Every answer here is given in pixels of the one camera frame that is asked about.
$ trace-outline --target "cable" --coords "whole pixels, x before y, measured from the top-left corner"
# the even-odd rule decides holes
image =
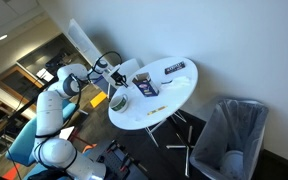
[[[14,161],[12,155],[11,155],[11,152],[10,152],[9,147],[8,147],[8,144],[7,144],[7,139],[6,139],[6,127],[4,128],[4,134],[3,134],[4,140],[5,140],[5,145],[6,145],[6,150],[7,150],[8,155],[9,155],[10,158],[11,158],[11,161],[13,162],[13,165],[14,165],[14,167],[15,167],[15,169],[16,169],[16,173],[17,173],[18,178],[19,178],[20,180],[22,180],[21,174],[20,174],[20,172],[18,171],[18,168],[16,167],[15,161]]]
[[[24,100],[25,95],[26,95],[28,89],[31,88],[31,87],[33,87],[33,86],[35,86],[35,84],[37,83],[37,81],[38,81],[38,79],[36,79],[31,86],[28,86],[28,87],[23,91],[23,95],[22,95],[22,97],[21,97],[21,99],[20,99],[17,107],[16,107],[15,110],[13,111],[12,115],[14,115],[15,112],[18,110],[18,108],[21,106],[22,101]],[[20,174],[20,172],[18,171],[18,168],[16,167],[15,161],[14,161],[14,159],[13,159],[13,157],[12,157],[12,154],[11,154],[11,152],[10,152],[10,150],[9,150],[9,145],[7,144],[6,129],[8,128],[9,125],[10,125],[10,123],[8,123],[8,124],[5,126],[4,132],[3,132],[3,136],[4,136],[4,140],[5,140],[5,145],[6,145],[6,150],[7,150],[7,153],[8,153],[8,155],[9,155],[9,157],[11,158],[11,161],[12,161],[12,163],[13,163],[15,169],[16,169],[16,173],[17,173],[19,179],[22,180],[21,174]]]
[[[62,176],[69,177],[71,180],[73,180],[73,177],[72,177],[71,175],[69,175],[66,170],[67,170],[67,169],[75,162],[75,160],[76,160],[76,157],[77,157],[77,154],[78,154],[76,148],[75,148],[75,156],[74,156],[72,162],[71,162],[67,167],[65,167],[65,168],[58,168],[58,167],[55,167],[55,166],[46,165],[46,164],[43,162],[42,158],[41,158],[41,149],[42,149],[42,146],[43,146],[50,138],[52,138],[52,137],[54,137],[54,136],[56,136],[56,135],[54,135],[54,134],[48,135],[48,137],[47,137],[44,141],[42,141],[39,145],[37,145],[37,146],[34,148],[33,152],[34,152],[34,154],[36,154],[36,150],[37,150],[37,148],[39,147],[38,152],[37,152],[37,153],[38,153],[37,156],[38,156],[38,159],[39,159],[38,162],[39,162],[42,166],[44,166],[44,167],[45,167],[46,169],[48,169],[48,170],[61,171],[62,173],[64,173],[64,174],[62,174]]]
[[[100,62],[100,60],[101,60],[104,56],[106,56],[106,55],[108,55],[108,54],[112,54],[112,53],[113,53],[113,54],[116,54],[116,55],[120,58],[120,64],[123,63],[122,57],[121,57],[121,55],[120,55],[118,52],[116,52],[116,51],[108,51],[108,52],[104,53],[102,56],[100,56],[100,57],[96,60],[94,66],[92,67],[92,72],[90,72],[90,73],[87,74],[87,79],[88,79],[89,81],[97,80],[97,78],[96,78],[96,79],[91,79],[91,78],[89,78],[89,76],[90,76],[93,72],[96,72],[97,74],[102,74],[102,73],[100,73],[100,72],[97,72],[95,68],[96,68],[97,64]]]
[[[80,107],[80,102],[81,102],[81,97],[82,97],[82,86],[80,83],[80,79],[77,78],[76,76],[74,76],[73,74],[71,74],[71,77],[74,79],[74,81],[77,82],[78,84],[78,98],[77,98],[77,102],[75,103],[75,109],[73,111],[73,113],[68,117],[68,120],[65,122],[65,124],[69,124],[69,122],[71,121],[73,115],[75,114],[75,112],[78,110],[78,108]]]

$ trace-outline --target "table top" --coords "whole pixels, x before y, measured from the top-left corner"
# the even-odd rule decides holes
[[[184,61],[185,68],[165,75],[164,69]],[[159,89],[159,95],[144,97],[140,90],[132,82],[136,74],[148,72],[151,81]],[[187,77],[189,83],[176,88],[162,88],[162,82],[168,82],[178,77]],[[111,122],[125,130],[137,130],[157,124],[175,113],[191,96],[198,80],[196,65],[183,57],[169,57],[154,61],[137,70],[127,79],[128,88],[119,87],[114,97],[122,94],[128,96],[128,107],[118,113],[109,108],[108,114]],[[149,112],[165,106],[164,109],[148,115]]]

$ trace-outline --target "ceiling light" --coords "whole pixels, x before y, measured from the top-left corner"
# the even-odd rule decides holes
[[[7,38],[7,35],[6,35],[6,34],[0,37],[0,41],[3,40],[3,39],[5,39],[5,38]]]

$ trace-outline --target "blue chair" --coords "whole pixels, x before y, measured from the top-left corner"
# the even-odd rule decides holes
[[[69,117],[74,113],[76,104],[71,103],[68,100],[63,101],[63,123],[65,123]],[[31,166],[35,163],[35,158],[32,155],[34,147],[36,132],[36,117],[31,119],[21,130],[14,142],[9,148],[9,152],[6,153],[6,158],[20,163],[24,166]],[[27,179],[30,175],[39,173],[46,170],[41,164],[37,164],[23,179]]]

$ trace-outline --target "trash can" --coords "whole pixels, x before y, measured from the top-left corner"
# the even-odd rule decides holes
[[[220,100],[190,156],[211,179],[252,178],[268,108],[256,101]]]

